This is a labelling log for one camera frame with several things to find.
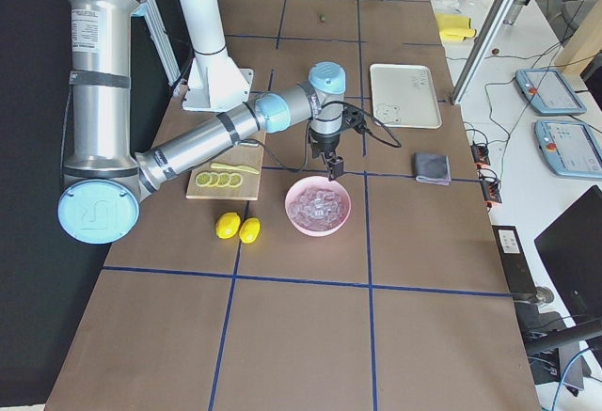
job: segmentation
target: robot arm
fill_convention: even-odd
[[[239,104],[134,159],[129,140],[130,17],[141,0],[69,1],[74,152],[63,166],[58,219],[74,238],[91,244],[121,238],[135,225],[139,202],[161,183],[260,130],[284,131],[309,119],[314,157],[322,155],[331,179],[342,174],[335,148],[342,130],[353,126],[340,103],[344,70],[334,63],[320,63],[307,82]]]
[[[344,70],[335,63],[319,63],[309,72],[307,82],[242,103],[163,145],[137,154],[141,199],[157,191],[161,183],[207,162],[260,130],[268,134],[280,132],[308,119],[311,119],[312,148],[320,151],[314,139],[331,137],[328,154],[336,156],[334,149],[339,141],[343,108],[340,103],[324,109],[323,105],[340,101],[344,91]]]

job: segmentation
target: sticker label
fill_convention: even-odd
[[[501,242],[501,248],[506,254],[520,254],[520,248],[516,241],[515,232],[508,229],[499,230],[499,241]]]
[[[89,9],[71,10],[71,48],[74,52],[99,52],[101,12]]]

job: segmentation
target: lemon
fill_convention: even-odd
[[[260,235],[261,223],[259,218],[248,218],[241,226],[241,231],[238,234],[241,242],[244,244],[252,244]]]
[[[209,184],[207,184],[208,187],[215,187],[217,185],[217,183],[219,182],[219,173],[209,173],[211,174],[211,182],[209,182]]]
[[[230,173],[229,188],[238,188],[243,184],[243,176],[239,173]]]
[[[236,235],[241,226],[241,217],[236,212],[224,213],[215,223],[215,234],[220,239],[229,239]]]
[[[217,188],[227,187],[230,183],[229,173],[218,173]]]
[[[211,173],[207,171],[201,171],[197,174],[195,182],[199,187],[206,187],[211,183]]]

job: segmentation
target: white pillar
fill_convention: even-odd
[[[195,49],[187,110],[227,111],[248,99],[253,71],[239,70],[228,56],[217,0],[180,0]]]

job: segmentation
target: screen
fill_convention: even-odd
[[[567,170],[602,171],[602,161],[582,125],[549,122],[547,128]]]
[[[525,75],[537,88],[537,95],[547,108],[579,108],[577,101],[566,89],[555,71],[528,71]]]
[[[535,246],[576,323],[602,316],[602,190],[591,187],[536,239]],[[600,345],[602,337],[590,340]],[[601,351],[594,352],[602,364]]]

